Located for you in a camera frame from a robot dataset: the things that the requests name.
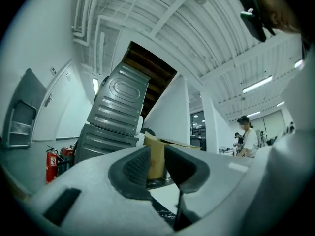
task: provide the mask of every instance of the white pillar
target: white pillar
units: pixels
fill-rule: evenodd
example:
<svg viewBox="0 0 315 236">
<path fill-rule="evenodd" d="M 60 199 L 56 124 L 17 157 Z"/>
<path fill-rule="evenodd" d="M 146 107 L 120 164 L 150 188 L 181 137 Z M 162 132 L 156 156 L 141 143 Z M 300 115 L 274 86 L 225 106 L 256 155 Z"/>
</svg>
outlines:
<svg viewBox="0 0 315 236">
<path fill-rule="evenodd" d="M 159 138 L 190 144 L 189 98 L 185 79 L 175 78 L 144 120 Z"/>
<path fill-rule="evenodd" d="M 209 88 L 205 88 L 201 92 L 201 99 L 203 105 L 203 112 L 205 115 L 206 135 L 207 135 L 207 152 L 219 153 L 218 146 L 218 132 L 215 118 L 215 108 L 213 106 L 212 98 L 207 93 Z"/>
</svg>

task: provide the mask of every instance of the fire extinguisher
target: fire extinguisher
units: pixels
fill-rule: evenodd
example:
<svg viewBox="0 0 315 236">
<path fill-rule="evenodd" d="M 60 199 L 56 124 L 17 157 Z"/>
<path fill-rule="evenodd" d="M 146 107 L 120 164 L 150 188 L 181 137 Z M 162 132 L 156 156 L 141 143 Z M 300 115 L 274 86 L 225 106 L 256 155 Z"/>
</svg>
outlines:
<svg viewBox="0 0 315 236">
<path fill-rule="evenodd" d="M 46 183 L 50 183 L 57 177 L 58 172 L 58 151 L 53 147 L 50 147 L 49 150 L 46 151 L 47 159 L 46 159 Z"/>
</svg>

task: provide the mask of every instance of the black slot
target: black slot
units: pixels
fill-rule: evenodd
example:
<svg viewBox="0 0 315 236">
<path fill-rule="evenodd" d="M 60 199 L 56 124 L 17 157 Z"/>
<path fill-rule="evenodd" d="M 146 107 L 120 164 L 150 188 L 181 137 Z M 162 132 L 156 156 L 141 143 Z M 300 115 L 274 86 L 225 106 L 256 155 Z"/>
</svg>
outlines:
<svg viewBox="0 0 315 236">
<path fill-rule="evenodd" d="M 80 193 L 81 190 L 79 189 L 66 189 L 44 213 L 44 217 L 55 225 L 60 226 Z"/>
</svg>

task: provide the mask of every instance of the staircase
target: staircase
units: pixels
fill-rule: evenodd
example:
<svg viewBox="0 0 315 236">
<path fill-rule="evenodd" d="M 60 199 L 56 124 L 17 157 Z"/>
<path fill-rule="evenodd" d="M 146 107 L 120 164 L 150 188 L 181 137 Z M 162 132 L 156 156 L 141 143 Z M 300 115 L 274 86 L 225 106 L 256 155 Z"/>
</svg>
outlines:
<svg viewBox="0 0 315 236">
<path fill-rule="evenodd" d="M 137 45 L 131 43 L 123 62 L 149 76 L 149 86 L 143 102 L 143 119 L 160 98 L 177 71 L 163 60 Z"/>
</svg>

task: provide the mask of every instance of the fluorescent light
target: fluorescent light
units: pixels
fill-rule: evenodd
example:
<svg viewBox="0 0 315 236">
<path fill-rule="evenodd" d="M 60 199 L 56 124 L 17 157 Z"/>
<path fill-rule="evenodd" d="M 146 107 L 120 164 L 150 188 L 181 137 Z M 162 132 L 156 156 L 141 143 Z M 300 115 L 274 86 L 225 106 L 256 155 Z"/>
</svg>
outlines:
<svg viewBox="0 0 315 236">
<path fill-rule="evenodd" d="M 297 62 L 295 63 L 294 68 L 298 68 L 298 67 L 300 67 L 300 65 L 302 65 L 302 64 L 303 64 L 303 60 L 300 59 L 299 61 L 297 61 Z"/>
<path fill-rule="evenodd" d="M 280 103 L 277 105 L 277 107 L 282 106 L 283 104 L 284 104 L 284 101 L 283 101 L 283 102 L 280 102 Z"/>
<path fill-rule="evenodd" d="M 247 117 L 254 116 L 254 115 L 258 115 L 258 114 L 260 114 L 260 111 L 258 111 L 258 112 L 256 112 L 256 113 L 253 113 L 253 114 L 250 114 L 250 115 L 248 115 Z"/>
<path fill-rule="evenodd" d="M 97 91 L 98 91 L 98 79 L 93 78 L 92 80 L 93 80 L 94 92 L 95 92 L 95 94 L 97 94 Z"/>
<path fill-rule="evenodd" d="M 268 82 L 270 82 L 270 81 L 272 81 L 272 76 L 269 76 L 268 78 L 263 79 L 262 81 L 259 81 L 259 82 L 255 83 L 254 85 L 251 85 L 251 86 L 249 86 L 247 88 L 244 88 L 243 89 L 243 93 L 247 93 L 249 91 L 252 91 L 252 90 L 254 90 L 254 89 L 256 89 L 256 88 L 258 88 L 258 87 L 260 87 L 260 86 L 262 86 L 262 85 L 264 85 L 264 84 L 266 84 Z"/>
</svg>

